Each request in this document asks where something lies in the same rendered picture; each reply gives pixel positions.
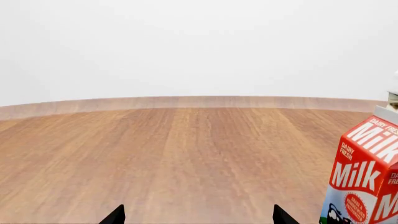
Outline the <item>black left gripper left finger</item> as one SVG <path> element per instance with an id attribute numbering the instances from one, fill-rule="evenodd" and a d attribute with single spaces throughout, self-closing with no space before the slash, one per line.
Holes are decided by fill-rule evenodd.
<path id="1" fill-rule="evenodd" d="M 121 204 L 98 224 L 124 224 L 124 222 L 125 222 L 125 211 L 124 211 L 124 205 Z"/>

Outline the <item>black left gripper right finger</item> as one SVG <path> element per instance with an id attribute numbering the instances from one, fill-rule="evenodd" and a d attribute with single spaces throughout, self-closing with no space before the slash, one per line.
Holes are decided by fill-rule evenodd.
<path id="1" fill-rule="evenodd" d="M 292 216 L 290 216 L 279 205 L 274 205 L 272 219 L 274 224 L 299 224 Z"/>

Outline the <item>red and white milk carton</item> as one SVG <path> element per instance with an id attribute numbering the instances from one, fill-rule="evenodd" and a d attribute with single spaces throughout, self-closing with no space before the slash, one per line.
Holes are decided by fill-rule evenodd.
<path id="1" fill-rule="evenodd" d="M 319 224 L 398 224 L 398 113 L 377 106 L 340 137 Z"/>

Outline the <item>white-capped bottle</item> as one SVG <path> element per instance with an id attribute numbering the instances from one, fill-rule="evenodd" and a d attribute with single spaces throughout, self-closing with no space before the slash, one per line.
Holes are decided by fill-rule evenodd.
<path id="1" fill-rule="evenodd" d="M 394 73 L 387 92 L 388 101 L 386 108 L 398 113 L 398 70 Z"/>

